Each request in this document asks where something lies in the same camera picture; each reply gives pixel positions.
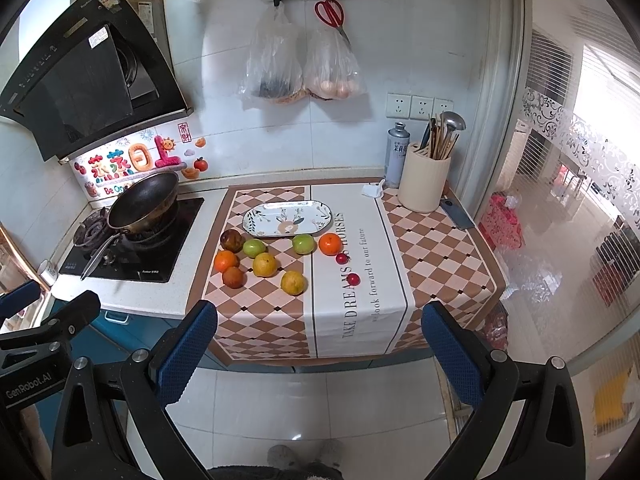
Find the knife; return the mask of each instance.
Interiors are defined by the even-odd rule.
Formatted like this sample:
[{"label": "knife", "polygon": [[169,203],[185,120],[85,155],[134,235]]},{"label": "knife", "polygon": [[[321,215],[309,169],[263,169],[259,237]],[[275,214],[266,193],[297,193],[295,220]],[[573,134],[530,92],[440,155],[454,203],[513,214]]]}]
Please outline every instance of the knife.
[{"label": "knife", "polygon": [[424,135],[422,136],[422,142],[420,142],[420,148],[418,151],[423,150],[427,147],[427,142],[429,142],[429,136],[431,135],[431,117],[429,117],[429,122],[427,123],[427,129],[424,131]]}]

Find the cabinet handle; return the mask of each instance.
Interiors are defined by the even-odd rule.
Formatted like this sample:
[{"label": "cabinet handle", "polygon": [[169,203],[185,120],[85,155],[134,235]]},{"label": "cabinet handle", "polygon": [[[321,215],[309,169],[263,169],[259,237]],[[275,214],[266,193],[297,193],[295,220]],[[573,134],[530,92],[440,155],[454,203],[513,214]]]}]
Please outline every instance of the cabinet handle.
[{"label": "cabinet handle", "polygon": [[115,319],[114,317],[109,317],[109,310],[104,311],[104,319],[110,323],[115,323],[117,325],[128,325],[129,324],[129,314],[125,319]]}]

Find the spray can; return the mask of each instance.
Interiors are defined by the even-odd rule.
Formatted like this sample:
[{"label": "spray can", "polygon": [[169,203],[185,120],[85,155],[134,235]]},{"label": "spray can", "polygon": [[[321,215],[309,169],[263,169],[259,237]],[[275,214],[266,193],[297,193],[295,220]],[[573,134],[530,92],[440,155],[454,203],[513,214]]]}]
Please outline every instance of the spray can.
[{"label": "spray can", "polygon": [[396,123],[386,137],[385,183],[388,187],[397,189],[400,186],[408,145],[409,132],[404,129],[404,123]]}]

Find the teal cabinet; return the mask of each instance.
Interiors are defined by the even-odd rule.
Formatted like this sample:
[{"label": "teal cabinet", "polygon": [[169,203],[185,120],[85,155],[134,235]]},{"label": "teal cabinet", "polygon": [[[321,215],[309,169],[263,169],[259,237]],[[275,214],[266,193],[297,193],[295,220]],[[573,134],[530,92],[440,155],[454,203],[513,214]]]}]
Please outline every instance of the teal cabinet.
[{"label": "teal cabinet", "polygon": [[[177,327],[180,321],[180,319],[101,310],[100,316],[92,322],[92,325],[109,339],[117,342],[129,352],[133,352],[138,348],[153,348],[164,333]],[[208,350],[200,360],[198,367],[225,370],[225,367]]]}]

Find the range hood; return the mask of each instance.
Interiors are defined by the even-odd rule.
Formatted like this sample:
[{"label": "range hood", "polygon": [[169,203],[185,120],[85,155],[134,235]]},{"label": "range hood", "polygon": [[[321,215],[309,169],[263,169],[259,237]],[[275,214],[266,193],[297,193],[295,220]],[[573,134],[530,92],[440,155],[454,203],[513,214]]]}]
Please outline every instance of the range hood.
[{"label": "range hood", "polygon": [[24,57],[0,115],[33,133],[43,160],[191,113],[153,37],[126,0],[76,0]]}]

